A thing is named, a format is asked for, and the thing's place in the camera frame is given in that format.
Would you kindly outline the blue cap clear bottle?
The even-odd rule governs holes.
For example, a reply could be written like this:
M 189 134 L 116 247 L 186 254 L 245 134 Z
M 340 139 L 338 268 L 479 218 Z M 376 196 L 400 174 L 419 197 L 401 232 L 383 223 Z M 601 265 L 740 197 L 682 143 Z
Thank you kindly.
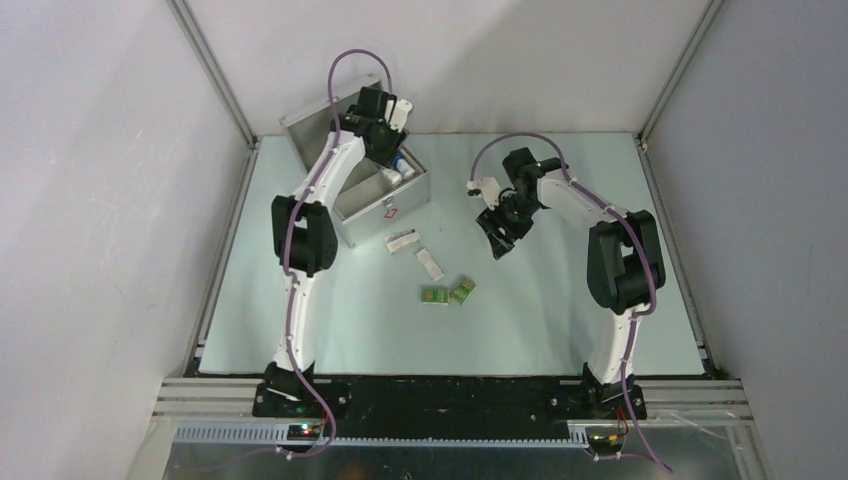
M 406 160 L 402 154 L 398 154 L 393 161 L 393 169 L 397 171 L 404 180 L 410 180 L 417 175 L 416 169 Z

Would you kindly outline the small white bottle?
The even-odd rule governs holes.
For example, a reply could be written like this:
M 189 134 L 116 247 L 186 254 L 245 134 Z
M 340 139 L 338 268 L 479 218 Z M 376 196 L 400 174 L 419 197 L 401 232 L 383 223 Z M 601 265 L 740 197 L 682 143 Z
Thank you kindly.
M 403 176 L 393 169 L 380 168 L 379 171 L 392 187 L 400 185 L 404 180 Z

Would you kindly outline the grey divided tray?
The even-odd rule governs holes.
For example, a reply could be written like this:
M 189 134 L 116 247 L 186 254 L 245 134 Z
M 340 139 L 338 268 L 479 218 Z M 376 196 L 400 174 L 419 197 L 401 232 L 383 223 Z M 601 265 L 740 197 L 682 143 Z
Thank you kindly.
M 392 187 L 379 169 L 393 169 L 393 162 L 390 167 L 382 167 L 368 159 L 363 160 L 354 168 L 336 199 L 334 213 L 340 220 L 353 222 L 371 214 L 375 214 L 377 219 L 384 214 L 392 218 L 428 199 L 430 171 L 410 149 L 402 147 L 398 154 L 402 154 L 416 169 L 417 175 Z

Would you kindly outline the silver metal case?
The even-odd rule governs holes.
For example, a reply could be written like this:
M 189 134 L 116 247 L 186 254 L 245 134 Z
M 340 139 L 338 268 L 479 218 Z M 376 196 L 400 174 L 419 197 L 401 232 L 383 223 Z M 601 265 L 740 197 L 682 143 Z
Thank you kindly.
M 303 171 L 309 172 L 323 159 L 322 150 L 332 140 L 330 102 L 314 101 L 283 116 L 280 124 Z M 368 158 L 360 161 L 324 213 L 307 201 L 297 215 L 295 244 L 302 246 L 309 232 L 327 234 L 333 226 L 338 240 L 354 248 L 429 202 L 430 172 L 409 147 L 401 146 L 398 155 L 399 164 L 390 167 Z

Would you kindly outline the green small box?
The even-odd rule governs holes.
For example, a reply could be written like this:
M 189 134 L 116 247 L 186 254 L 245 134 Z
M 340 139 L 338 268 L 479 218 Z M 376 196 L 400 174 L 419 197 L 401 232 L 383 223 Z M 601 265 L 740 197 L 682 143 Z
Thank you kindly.
M 464 305 L 475 288 L 476 283 L 474 280 L 467 276 L 463 276 L 450 291 L 450 298 L 456 301 L 459 305 Z

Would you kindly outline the white bandage roll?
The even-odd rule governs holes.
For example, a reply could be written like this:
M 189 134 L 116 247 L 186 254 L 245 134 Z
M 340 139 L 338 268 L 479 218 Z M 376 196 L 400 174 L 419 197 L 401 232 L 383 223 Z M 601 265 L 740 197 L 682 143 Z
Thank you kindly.
M 431 253 L 426 248 L 422 248 L 416 253 L 416 259 L 425 268 L 428 276 L 433 281 L 439 281 L 444 277 L 443 270 L 436 263 Z

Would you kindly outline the green sachet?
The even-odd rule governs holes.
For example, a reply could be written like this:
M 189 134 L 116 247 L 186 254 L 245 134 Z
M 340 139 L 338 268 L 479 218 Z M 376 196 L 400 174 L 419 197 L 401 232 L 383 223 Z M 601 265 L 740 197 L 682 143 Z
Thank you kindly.
M 424 286 L 420 291 L 420 300 L 427 305 L 448 305 L 450 303 L 450 289 L 442 286 Z

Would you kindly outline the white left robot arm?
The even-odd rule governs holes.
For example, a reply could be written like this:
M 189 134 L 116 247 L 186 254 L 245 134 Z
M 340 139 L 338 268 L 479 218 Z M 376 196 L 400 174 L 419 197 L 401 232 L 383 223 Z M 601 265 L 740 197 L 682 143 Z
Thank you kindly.
M 329 101 L 326 141 L 305 180 L 271 204 L 274 253 L 286 279 L 285 319 L 277 352 L 264 382 L 292 416 L 304 416 L 316 403 L 305 371 L 314 362 L 310 340 L 310 297 L 321 274 L 333 265 L 338 236 L 331 219 L 343 185 L 362 161 L 389 167 L 408 136 L 413 105 L 374 86 L 360 89 L 341 112 Z

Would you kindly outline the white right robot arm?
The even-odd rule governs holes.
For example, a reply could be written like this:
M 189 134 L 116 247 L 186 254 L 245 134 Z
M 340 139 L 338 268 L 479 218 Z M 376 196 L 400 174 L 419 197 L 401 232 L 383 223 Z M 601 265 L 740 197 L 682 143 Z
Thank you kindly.
M 632 351 L 641 317 L 656 307 L 666 274 L 657 222 L 646 211 L 631 212 L 581 184 L 561 158 L 535 159 L 527 148 L 503 160 L 510 184 L 493 177 L 470 178 L 468 193 L 485 203 L 476 222 L 492 255 L 510 253 L 534 224 L 540 210 L 551 210 L 587 232 L 586 282 L 596 304 L 610 312 L 585 371 L 593 383 L 581 392 L 585 411 L 606 418 L 622 403 L 616 385 L 632 373 Z

